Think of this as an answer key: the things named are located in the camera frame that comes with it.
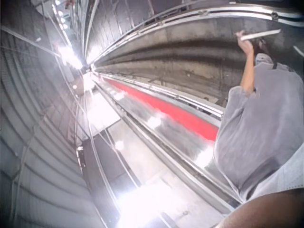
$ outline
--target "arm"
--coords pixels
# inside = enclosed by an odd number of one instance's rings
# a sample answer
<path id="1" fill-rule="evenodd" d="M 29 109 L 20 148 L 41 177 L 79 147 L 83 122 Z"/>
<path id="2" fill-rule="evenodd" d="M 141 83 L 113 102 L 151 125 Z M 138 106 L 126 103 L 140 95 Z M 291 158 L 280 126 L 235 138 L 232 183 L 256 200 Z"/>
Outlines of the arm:
<path id="1" fill-rule="evenodd" d="M 254 91 L 254 50 L 250 41 L 241 41 L 244 31 L 238 32 L 237 39 L 238 45 L 246 54 L 246 65 L 241 80 L 240 86 L 247 92 L 252 93 Z"/>

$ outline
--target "concrete wall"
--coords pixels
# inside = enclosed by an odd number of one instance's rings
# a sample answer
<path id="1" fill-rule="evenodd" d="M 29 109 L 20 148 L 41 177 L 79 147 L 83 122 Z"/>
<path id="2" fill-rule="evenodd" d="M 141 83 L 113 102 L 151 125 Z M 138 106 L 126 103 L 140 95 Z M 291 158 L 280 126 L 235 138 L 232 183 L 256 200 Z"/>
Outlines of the concrete wall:
<path id="1" fill-rule="evenodd" d="M 245 65 L 235 32 L 278 28 L 282 29 L 279 35 L 265 38 L 270 52 L 280 63 L 303 75 L 303 59 L 293 45 L 301 42 L 304 29 L 245 17 L 202 19 L 161 28 L 115 49 L 95 66 L 97 71 L 193 91 L 201 98 L 209 95 L 225 106 L 228 91 L 239 84 Z"/>

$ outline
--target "corrugated wall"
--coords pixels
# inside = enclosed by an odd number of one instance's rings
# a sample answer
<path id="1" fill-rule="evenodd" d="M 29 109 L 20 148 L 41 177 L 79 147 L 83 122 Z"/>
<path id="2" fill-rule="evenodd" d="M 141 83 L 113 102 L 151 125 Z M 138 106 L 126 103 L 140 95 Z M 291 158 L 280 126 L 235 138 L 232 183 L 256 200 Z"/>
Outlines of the corrugated wall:
<path id="1" fill-rule="evenodd" d="M 1 8 L 1 25 L 50 49 L 29 1 Z M 76 158 L 72 98 L 53 55 L 1 32 L 1 221 L 103 227 Z"/>

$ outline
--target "handrail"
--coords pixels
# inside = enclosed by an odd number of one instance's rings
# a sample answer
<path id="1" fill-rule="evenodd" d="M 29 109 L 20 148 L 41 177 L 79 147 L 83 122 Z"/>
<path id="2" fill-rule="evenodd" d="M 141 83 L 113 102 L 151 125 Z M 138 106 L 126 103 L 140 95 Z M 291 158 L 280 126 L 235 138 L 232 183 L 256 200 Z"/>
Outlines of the handrail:
<path id="1" fill-rule="evenodd" d="M 109 75 L 109 74 L 104 74 L 104 73 L 102 74 L 102 76 L 105 78 L 111 79 L 111 80 L 123 81 L 123 82 L 129 83 L 129 84 L 135 85 L 135 86 L 144 87 L 145 89 L 149 89 L 152 92 L 157 92 L 161 95 L 169 96 L 170 98 L 173 98 L 174 100 L 182 102 L 182 103 L 186 102 L 188 104 L 195 106 L 197 110 L 202 109 L 210 114 L 217 116 L 219 119 L 221 119 L 224 114 L 224 108 L 221 108 L 220 106 L 218 106 L 216 104 L 211 106 L 211 105 L 207 104 L 207 102 L 205 102 L 205 103 L 199 102 L 199 101 L 196 101 L 189 97 L 186 97 L 185 95 L 180 95 L 178 93 L 168 91 L 163 88 L 159 88 L 158 86 L 155 86 L 155 85 L 138 82 L 133 79 L 131 80 L 128 78 L 123 78 L 121 76 L 114 76 L 114 75 Z"/>

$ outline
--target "metal rail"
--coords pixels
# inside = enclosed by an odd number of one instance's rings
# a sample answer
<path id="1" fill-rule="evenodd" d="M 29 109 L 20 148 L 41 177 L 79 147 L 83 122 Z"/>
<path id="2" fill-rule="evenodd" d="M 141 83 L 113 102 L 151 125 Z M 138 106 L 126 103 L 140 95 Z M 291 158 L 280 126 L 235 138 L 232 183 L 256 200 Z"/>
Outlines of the metal rail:
<path id="1" fill-rule="evenodd" d="M 203 102 L 199 102 L 196 101 L 194 99 L 191 99 L 185 95 L 181 95 L 163 88 L 159 88 L 158 86 L 155 85 L 151 85 L 151 84 L 147 84 L 147 83 L 143 83 L 143 82 L 139 82 L 133 79 L 128 79 L 122 76 L 116 76 L 116 75 L 110 75 L 110 74 L 104 74 L 102 73 L 104 78 L 108 78 L 111 80 L 115 80 L 115 81 L 121 81 L 121 82 L 126 82 L 128 84 L 134 85 L 134 86 L 139 86 L 139 87 L 143 87 L 145 89 L 148 89 L 152 92 L 156 92 L 159 93 L 161 95 L 164 96 L 168 96 L 176 101 L 182 102 L 182 103 L 187 103 L 187 104 L 191 104 L 192 106 L 195 106 L 196 110 L 204 110 L 205 112 L 208 112 L 210 114 L 213 114 L 215 116 L 217 116 L 218 118 L 222 118 L 223 114 L 224 114 L 224 108 L 222 107 L 217 107 L 218 105 L 214 104 L 214 105 L 210 105 L 207 103 L 203 103 Z"/>
<path id="2" fill-rule="evenodd" d="M 252 17 L 252 18 L 260 18 L 266 20 L 274 20 L 279 23 L 283 23 L 295 27 L 304 27 L 304 21 L 303 21 L 304 18 L 298 12 L 286 10 L 286 9 L 280 9 L 280 8 L 251 5 L 251 4 L 233 4 L 233 6 L 226 5 L 222 7 L 213 7 L 213 8 L 186 11 L 184 13 L 180 13 L 178 15 L 174 15 L 172 17 L 168 17 L 166 19 L 145 26 L 145 24 L 151 20 L 161 17 L 162 15 L 165 15 L 173 10 L 180 9 L 181 7 L 189 6 L 197 2 L 199 1 L 185 3 L 177 7 L 173 7 L 162 13 L 156 14 L 153 17 L 149 18 L 148 20 L 140 23 L 139 25 L 135 26 L 133 29 L 126 32 L 122 37 L 118 38 L 112 44 L 110 44 L 97 58 L 95 58 L 89 64 L 95 63 L 103 56 L 109 54 L 118 47 L 140 36 L 143 36 L 145 34 L 148 34 L 150 32 L 168 26 L 181 24 L 189 21 L 211 19 L 211 18 L 222 18 L 222 17 Z"/>

